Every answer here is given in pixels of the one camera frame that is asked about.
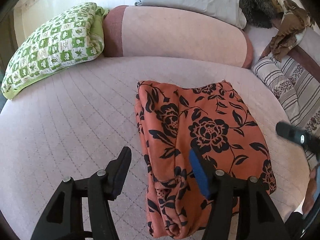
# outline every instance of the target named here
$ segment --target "orange fabric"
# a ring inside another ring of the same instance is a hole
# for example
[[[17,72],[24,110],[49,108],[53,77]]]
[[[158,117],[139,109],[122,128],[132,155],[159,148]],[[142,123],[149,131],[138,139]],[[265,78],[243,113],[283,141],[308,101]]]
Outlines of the orange fabric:
[[[148,166],[147,219],[153,237],[182,239],[207,224],[212,202],[198,189],[188,161],[191,147],[231,176],[256,176],[268,193],[276,190],[263,134],[230,83],[184,89],[139,82],[135,112]],[[235,198],[233,212],[238,209]]]

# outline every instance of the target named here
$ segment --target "metal screw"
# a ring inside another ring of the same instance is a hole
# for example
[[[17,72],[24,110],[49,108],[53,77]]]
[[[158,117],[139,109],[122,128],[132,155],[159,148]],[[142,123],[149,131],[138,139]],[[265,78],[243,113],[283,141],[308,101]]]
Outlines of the metal screw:
[[[216,170],[216,174],[218,176],[223,176],[224,175],[224,171],[223,170]]]
[[[104,176],[106,174],[106,171],[105,170],[99,170],[97,171],[97,175],[98,176]]]
[[[253,183],[257,183],[258,179],[255,176],[251,176],[250,177],[250,181],[253,182]]]
[[[67,183],[70,180],[71,180],[70,176],[63,177],[63,179],[62,179],[62,181],[65,182],[65,183]]]

